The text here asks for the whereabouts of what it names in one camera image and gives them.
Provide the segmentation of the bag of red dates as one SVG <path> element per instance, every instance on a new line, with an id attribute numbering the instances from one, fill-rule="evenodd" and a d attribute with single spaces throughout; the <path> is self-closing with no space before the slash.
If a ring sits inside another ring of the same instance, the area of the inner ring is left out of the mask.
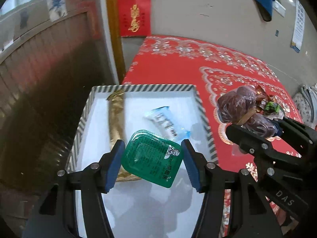
<path id="1" fill-rule="evenodd" d="M 256 112 L 255 88 L 243 85 L 220 96 L 218 117 L 224 124 L 235 124 L 262 138 L 271 138 L 277 134 L 277 127 L 272 120 Z"/>

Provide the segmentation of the white blue snack packet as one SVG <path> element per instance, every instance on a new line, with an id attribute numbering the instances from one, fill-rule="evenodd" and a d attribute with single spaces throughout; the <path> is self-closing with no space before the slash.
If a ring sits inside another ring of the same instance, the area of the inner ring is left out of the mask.
<path id="1" fill-rule="evenodd" d="M 160 131 L 161 136 L 168 140 L 179 143 L 190 138 L 190 131 L 180 124 L 169 106 L 155 108 L 149 111 L 145 118 L 150 120 Z"/>

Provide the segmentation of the green sauce cup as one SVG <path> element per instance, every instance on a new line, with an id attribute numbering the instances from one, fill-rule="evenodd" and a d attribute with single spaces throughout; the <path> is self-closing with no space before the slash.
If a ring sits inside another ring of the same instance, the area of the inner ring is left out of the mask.
<path id="1" fill-rule="evenodd" d="M 181 146 L 147 130 L 136 131 L 121 157 L 131 174 L 170 188 L 183 161 Z"/>

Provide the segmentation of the long gold foil packet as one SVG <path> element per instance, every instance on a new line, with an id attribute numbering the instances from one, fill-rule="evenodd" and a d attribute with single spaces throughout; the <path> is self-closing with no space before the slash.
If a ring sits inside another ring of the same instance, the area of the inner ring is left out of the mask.
<path id="1" fill-rule="evenodd" d="M 108 122 L 110 135 L 110 149 L 115 146 L 117 140 L 126 141 L 125 135 L 125 92 L 123 89 L 114 91 L 107 97 Z M 119 169 L 116 182 L 129 182 L 140 180 L 140 177 L 126 171 L 122 166 Z"/>

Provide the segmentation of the floral cushioned chair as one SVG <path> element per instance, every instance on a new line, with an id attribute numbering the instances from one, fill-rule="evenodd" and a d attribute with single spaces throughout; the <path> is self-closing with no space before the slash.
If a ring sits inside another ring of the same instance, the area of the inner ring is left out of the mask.
<path id="1" fill-rule="evenodd" d="M 293 101 L 305 125 L 316 130 L 316 84 L 302 85 L 293 96 Z"/>

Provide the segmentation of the small candy pile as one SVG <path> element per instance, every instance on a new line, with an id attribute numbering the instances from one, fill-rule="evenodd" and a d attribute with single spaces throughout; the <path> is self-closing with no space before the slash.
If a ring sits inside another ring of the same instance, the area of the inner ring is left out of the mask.
<path id="1" fill-rule="evenodd" d="M 260 85 L 256 86 L 255 92 L 257 113 L 270 120 L 284 118 L 285 112 L 280 104 L 278 104 L 275 96 L 268 95 Z"/>

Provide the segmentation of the striped white storage box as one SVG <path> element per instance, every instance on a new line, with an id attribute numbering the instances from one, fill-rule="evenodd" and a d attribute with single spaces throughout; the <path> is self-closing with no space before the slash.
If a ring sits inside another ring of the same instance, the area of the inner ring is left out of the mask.
<path id="1" fill-rule="evenodd" d="M 116 86 L 91 90 L 74 139 L 69 171 L 80 171 L 111 150 L 108 97 Z M 197 88 L 191 84 L 124 86 L 124 141 L 139 130 L 163 136 L 161 127 L 148 119 L 152 110 L 168 107 L 165 124 L 182 126 L 194 149 L 217 163 L 213 134 Z M 152 148 L 139 140 L 137 152 L 128 159 L 132 167 L 164 182 L 157 185 L 144 178 L 115 183 L 102 195 L 103 205 L 115 237 L 190 237 L 193 234 L 202 194 L 190 183 L 185 165 L 175 166 L 182 154 L 171 146 Z"/>

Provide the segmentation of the red floral tablecloth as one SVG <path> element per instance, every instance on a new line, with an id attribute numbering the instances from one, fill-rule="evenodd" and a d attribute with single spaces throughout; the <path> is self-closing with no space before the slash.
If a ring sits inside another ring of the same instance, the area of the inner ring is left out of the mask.
<path id="1" fill-rule="evenodd" d="M 227 126 L 217 114 L 218 99 L 241 86 L 260 86 L 288 117 L 300 119 L 290 95 L 264 62 L 208 42 L 175 36 L 148 36 L 123 83 L 195 85 L 212 132 L 212 158 L 227 170 L 247 168 L 253 177 L 257 177 L 257 169 L 251 156 L 231 153 L 235 145 L 226 137 Z"/>

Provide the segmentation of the white wall calendar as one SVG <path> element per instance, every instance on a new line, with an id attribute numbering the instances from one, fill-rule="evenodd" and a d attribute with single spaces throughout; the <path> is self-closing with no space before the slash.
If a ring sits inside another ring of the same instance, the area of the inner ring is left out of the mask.
<path id="1" fill-rule="evenodd" d="M 296 0 L 296 18 L 294 22 L 294 30 L 292 36 L 291 47 L 299 53 L 303 43 L 305 30 L 305 9 L 299 2 Z"/>

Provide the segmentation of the lower red wall banner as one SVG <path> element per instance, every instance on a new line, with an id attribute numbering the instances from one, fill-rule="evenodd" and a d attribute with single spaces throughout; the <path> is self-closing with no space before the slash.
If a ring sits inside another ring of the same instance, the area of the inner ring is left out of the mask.
<path id="1" fill-rule="evenodd" d="M 151 0 L 118 0 L 121 37 L 151 34 Z"/>

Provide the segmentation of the wooden door frame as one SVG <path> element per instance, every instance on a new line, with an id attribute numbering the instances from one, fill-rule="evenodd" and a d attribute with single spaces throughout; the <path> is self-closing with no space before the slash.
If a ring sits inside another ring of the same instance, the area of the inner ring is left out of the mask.
<path id="1" fill-rule="evenodd" d="M 126 68 L 120 35 L 118 0 L 106 0 L 106 7 L 116 76 L 121 84 L 126 75 Z"/>

